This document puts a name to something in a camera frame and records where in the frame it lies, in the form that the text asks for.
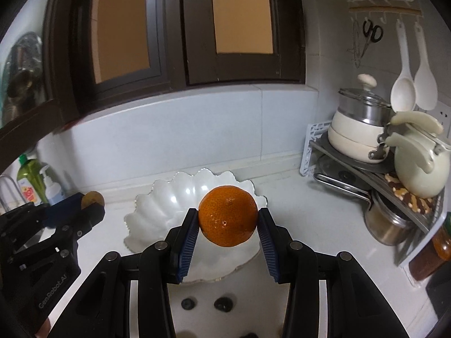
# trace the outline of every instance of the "electrical outlet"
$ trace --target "electrical outlet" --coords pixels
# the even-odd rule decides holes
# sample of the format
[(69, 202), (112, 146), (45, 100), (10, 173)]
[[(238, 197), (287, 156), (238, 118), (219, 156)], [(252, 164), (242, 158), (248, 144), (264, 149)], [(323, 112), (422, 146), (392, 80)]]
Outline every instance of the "electrical outlet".
[(436, 107), (433, 110), (426, 112), (434, 118), (436, 118), (443, 126), (443, 133), (449, 136), (451, 126), (451, 108), (442, 102), (437, 102)]

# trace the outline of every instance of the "orange fruit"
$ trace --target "orange fruit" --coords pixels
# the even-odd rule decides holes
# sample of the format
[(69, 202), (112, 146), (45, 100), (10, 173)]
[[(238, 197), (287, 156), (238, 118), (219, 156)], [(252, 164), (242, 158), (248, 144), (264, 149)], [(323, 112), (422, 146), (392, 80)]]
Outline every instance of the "orange fruit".
[(258, 210), (252, 196), (235, 186), (209, 191), (199, 204), (199, 227), (219, 246), (235, 246), (249, 239), (257, 226)]

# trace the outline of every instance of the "cream pot handle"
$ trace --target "cream pot handle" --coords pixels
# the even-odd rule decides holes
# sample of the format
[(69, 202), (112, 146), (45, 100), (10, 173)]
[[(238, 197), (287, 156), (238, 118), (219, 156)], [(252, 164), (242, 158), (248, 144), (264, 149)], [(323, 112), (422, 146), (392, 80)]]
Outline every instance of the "cream pot handle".
[(432, 157), (418, 141), (401, 136), (399, 133), (395, 132), (387, 137), (385, 143), (388, 146), (401, 147), (426, 174), (429, 174), (434, 170), (434, 161), (432, 160)]
[(443, 126), (433, 116), (423, 112), (398, 112), (390, 120), (390, 124), (397, 126), (403, 123), (412, 123), (428, 133), (439, 135), (443, 132)]

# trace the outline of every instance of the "hook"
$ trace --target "hook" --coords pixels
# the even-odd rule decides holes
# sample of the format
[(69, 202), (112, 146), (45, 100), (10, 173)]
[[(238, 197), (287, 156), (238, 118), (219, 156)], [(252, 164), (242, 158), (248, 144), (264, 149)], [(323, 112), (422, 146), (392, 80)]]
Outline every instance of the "hook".
[(385, 14), (385, 11), (382, 13), (382, 17), (380, 18), (382, 24), (387, 24), (387, 15)]

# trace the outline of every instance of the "blueberry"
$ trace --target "blueberry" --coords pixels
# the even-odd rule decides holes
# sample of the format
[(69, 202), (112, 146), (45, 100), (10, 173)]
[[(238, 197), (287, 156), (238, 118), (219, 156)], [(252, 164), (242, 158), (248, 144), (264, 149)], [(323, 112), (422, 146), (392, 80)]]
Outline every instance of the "blueberry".
[(228, 313), (233, 309), (233, 301), (229, 297), (220, 297), (215, 301), (214, 306), (221, 312)]
[(184, 310), (192, 310), (196, 307), (196, 303), (193, 299), (190, 299), (189, 297), (182, 300), (182, 308)]

